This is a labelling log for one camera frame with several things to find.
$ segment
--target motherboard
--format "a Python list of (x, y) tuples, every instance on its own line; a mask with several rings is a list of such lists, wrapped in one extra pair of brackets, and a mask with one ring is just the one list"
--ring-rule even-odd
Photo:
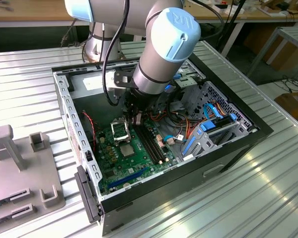
[[(96, 133), (99, 141), (97, 163), (103, 179), (99, 183), (103, 195), (127, 187), (178, 162), (165, 144), (161, 133), (148, 119), (141, 126), (124, 126), (123, 120), (114, 121), (110, 127)], [(117, 144), (117, 138), (126, 140)]]

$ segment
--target green circuit board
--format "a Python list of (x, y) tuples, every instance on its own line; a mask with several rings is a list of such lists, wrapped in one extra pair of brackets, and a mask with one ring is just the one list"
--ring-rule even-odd
[[(144, 126), (152, 134), (152, 138), (158, 145), (158, 141), (155, 137), (159, 134), (159, 132), (153, 122), (146, 120)], [(160, 148), (160, 151), (166, 158), (168, 158), (168, 161), (164, 161), (162, 164), (155, 164), (151, 160), (149, 153), (145, 150), (145, 147), (135, 130), (130, 128), (129, 131), (131, 136), (130, 143), (121, 142), (118, 146), (115, 146), (114, 144), (111, 127), (107, 127), (96, 133), (96, 137), (99, 141), (99, 151), (96, 157), (97, 163), (103, 175), (103, 179), (100, 181), (99, 187), (103, 195), (133, 184), (177, 164), (177, 161), (168, 145), (165, 145), (167, 149), (165, 148), (162, 150), (162, 148)], [(123, 134), (125, 132), (115, 131), (115, 133)], [(113, 182), (124, 179), (128, 176), (134, 176), (136, 173), (141, 173), (141, 175), (124, 181), (124, 183), (120, 185), (110, 187)]]

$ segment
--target aluminum workbench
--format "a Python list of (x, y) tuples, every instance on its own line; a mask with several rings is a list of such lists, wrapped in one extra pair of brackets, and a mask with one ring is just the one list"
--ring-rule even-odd
[[(144, 42), (122, 45), (138, 57)], [(298, 123), (207, 43), (194, 53), (272, 127), (273, 134), (232, 169), (121, 227), (108, 237), (298, 237)], [(79, 64), (81, 49), (0, 53), (0, 125), (15, 138), (49, 135), (66, 205), (0, 237), (100, 237), (74, 179), (51, 67)]]

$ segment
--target orange wire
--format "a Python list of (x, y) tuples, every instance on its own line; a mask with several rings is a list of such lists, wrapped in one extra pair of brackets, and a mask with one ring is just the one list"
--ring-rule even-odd
[(96, 136), (95, 136), (94, 122), (93, 122), (93, 120), (90, 118), (90, 116), (89, 116), (87, 113), (85, 113), (85, 112), (82, 112), (82, 113), (88, 118), (88, 120), (89, 120), (89, 122), (90, 122), (90, 125), (91, 125), (91, 128), (92, 128), (92, 130), (93, 130), (93, 145), (94, 145), (94, 147), (93, 147), (93, 151), (95, 152), (95, 147), (96, 147)]

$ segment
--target blue pcie slot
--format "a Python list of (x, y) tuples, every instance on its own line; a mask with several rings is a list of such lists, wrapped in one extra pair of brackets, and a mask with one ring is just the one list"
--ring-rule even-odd
[(145, 171), (146, 169), (148, 169), (148, 167), (145, 167), (145, 168), (143, 168), (142, 170), (133, 173), (132, 175), (128, 175), (128, 176), (126, 176), (126, 177), (124, 177), (124, 178), (121, 178), (120, 180), (111, 182), (110, 184), (107, 185), (107, 187), (108, 187), (108, 188), (116, 187), (116, 186), (118, 186), (118, 185), (121, 185), (122, 183), (125, 183), (125, 182), (129, 181), (129, 180), (138, 178), (138, 177), (140, 177), (140, 176), (144, 173), (144, 171)]

